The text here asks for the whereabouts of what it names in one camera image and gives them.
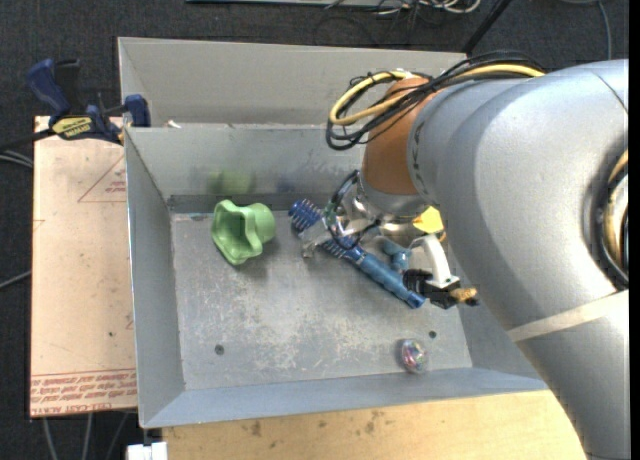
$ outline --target gray bin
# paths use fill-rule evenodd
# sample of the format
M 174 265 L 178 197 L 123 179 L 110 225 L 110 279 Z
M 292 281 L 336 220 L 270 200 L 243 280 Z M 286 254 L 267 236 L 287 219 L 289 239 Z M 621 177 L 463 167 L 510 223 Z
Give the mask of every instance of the gray bin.
M 362 150 L 324 142 L 354 76 L 438 74 L 459 54 L 120 39 L 140 424 L 145 428 L 545 388 L 482 306 L 412 310 L 344 260 L 303 259 L 287 210 L 324 205 Z M 180 129 L 162 127 L 174 121 Z M 221 199 L 262 202 L 276 237 L 228 264 L 211 240 Z M 406 372 L 405 338 L 428 372 Z

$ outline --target gray robot arm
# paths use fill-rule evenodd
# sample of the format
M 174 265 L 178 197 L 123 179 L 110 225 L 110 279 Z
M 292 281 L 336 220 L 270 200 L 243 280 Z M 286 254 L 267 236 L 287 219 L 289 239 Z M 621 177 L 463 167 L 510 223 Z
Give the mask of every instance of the gray robot arm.
M 627 136 L 617 60 L 447 88 L 407 145 L 462 268 L 594 459 L 631 457 L 628 290 L 599 262 L 593 220 Z

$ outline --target cardboard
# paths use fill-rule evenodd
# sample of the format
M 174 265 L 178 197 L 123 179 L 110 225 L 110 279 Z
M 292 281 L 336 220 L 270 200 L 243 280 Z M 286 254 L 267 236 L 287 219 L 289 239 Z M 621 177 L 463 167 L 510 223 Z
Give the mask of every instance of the cardboard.
M 35 144 L 30 415 L 137 406 L 124 150 Z

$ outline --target green plastic toy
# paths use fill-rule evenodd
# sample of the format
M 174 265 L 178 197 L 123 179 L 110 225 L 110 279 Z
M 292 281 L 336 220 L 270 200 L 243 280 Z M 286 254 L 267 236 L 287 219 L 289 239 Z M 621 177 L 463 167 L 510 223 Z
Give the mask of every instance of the green plastic toy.
M 275 218 L 264 204 L 239 207 L 223 200 L 213 210 L 211 238 L 232 265 L 262 254 L 262 245 L 273 239 L 275 232 Z

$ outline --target blue brush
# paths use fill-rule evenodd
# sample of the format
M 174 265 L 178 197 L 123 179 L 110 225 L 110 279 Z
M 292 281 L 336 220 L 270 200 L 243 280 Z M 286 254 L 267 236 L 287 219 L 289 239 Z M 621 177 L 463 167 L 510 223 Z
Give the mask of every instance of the blue brush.
M 322 219 L 322 212 L 309 199 L 296 201 L 289 210 L 291 223 L 294 229 L 302 232 L 318 220 Z M 355 264 L 361 271 L 380 284 L 384 289 L 393 293 L 400 300 L 405 302 L 412 309 L 417 309 L 426 301 L 422 295 L 409 291 L 402 283 L 402 275 L 393 271 L 384 262 L 373 254 L 366 252 L 359 246 L 349 250 L 342 248 L 334 240 L 327 240 L 322 247 L 338 259 L 347 259 Z

